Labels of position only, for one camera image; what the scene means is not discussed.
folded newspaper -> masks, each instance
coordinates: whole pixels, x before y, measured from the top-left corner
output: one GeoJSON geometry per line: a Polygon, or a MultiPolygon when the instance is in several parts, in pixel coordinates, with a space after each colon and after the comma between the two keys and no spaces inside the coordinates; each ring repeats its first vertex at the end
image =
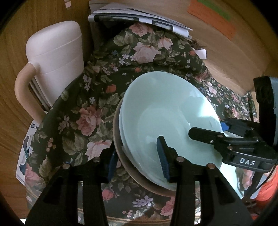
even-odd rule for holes
{"type": "Polygon", "coordinates": [[[189,30],[185,25],[163,17],[157,13],[140,10],[119,3],[110,3],[101,7],[88,17],[89,22],[99,21],[134,21],[156,25],[158,27],[172,31],[183,37],[190,37],[189,30]]]}

brown bowl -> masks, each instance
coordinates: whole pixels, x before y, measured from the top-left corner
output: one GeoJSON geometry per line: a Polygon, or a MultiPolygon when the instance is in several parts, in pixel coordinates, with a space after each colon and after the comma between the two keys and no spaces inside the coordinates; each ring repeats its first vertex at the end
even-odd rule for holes
{"type": "Polygon", "coordinates": [[[164,187],[161,187],[152,181],[148,180],[146,177],[144,177],[139,170],[131,163],[131,161],[128,159],[126,154],[124,153],[122,146],[123,143],[121,141],[121,135],[120,135],[120,129],[119,129],[119,115],[120,115],[120,108],[122,105],[123,99],[119,102],[117,109],[115,111],[114,119],[113,119],[113,140],[116,148],[116,152],[119,156],[119,159],[124,166],[125,170],[130,174],[130,176],[143,188],[149,190],[150,192],[153,192],[157,195],[162,195],[166,197],[173,197],[175,196],[176,192],[171,191],[169,189],[166,189],[164,187]]]}

screw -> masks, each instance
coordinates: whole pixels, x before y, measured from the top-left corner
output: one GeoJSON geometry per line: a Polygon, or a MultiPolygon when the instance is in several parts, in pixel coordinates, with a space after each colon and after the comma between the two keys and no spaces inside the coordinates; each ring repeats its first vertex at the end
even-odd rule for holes
{"type": "Polygon", "coordinates": [[[63,169],[64,169],[64,170],[67,170],[69,167],[70,167],[70,165],[67,164],[67,163],[65,163],[65,164],[63,165],[63,169]]]}
{"type": "Polygon", "coordinates": [[[212,169],[214,170],[216,166],[213,163],[208,163],[207,167],[210,168],[211,170],[212,169]]]}
{"type": "Polygon", "coordinates": [[[176,160],[177,160],[179,163],[182,163],[182,162],[184,162],[184,157],[179,156],[179,157],[176,158],[176,160]]]}
{"type": "Polygon", "coordinates": [[[100,157],[94,157],[93,162],[94,163],[99,163],[100,162],[100,157]]]}

white lid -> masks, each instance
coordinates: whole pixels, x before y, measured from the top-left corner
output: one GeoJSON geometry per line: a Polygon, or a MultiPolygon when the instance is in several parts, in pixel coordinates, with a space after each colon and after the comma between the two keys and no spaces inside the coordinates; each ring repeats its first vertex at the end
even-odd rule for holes
{"type": "Polygon", "coordinates": [[[80,36],[80,26],[75,21],[63,21],[50,25],[29,38],[26,44],[26,56],[30,59],[49,52],[80,36]]]}

wooden surface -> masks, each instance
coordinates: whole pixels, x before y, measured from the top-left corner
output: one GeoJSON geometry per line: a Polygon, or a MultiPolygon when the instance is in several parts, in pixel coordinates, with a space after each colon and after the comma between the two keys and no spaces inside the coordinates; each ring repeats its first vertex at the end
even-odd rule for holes
{"type": "MultiPolygon", "coordinates": [[[[252,79],[264,71],[277,73],[277,37],[247,0],[224,0],[229,5],[211,0],[231,16],[236,27],[231,41],[188,14],[189,0],[115,1],[158,12],[191,27],[193,31],[190,34],[206,46],[208,59],[205,63],[213,76],[238,93],[250,90],[252,79]],[[250,12],[246,11],[248,7],[251,7],[250,12]]],[[[67,10],[63,0],[27,0],[0,35],[0,190],[20,218],[25,218],[28,210],[25,189],[15,178],[15,170],[22,141],[32,119],[15,98],[14,81],[27,63],[25,45],[28,38],[57,22],[75,20],[79,23],[87,59],[92,44],[87,20],[88,0],[72,0],[71,4],[71,9],[67,10]]]]}

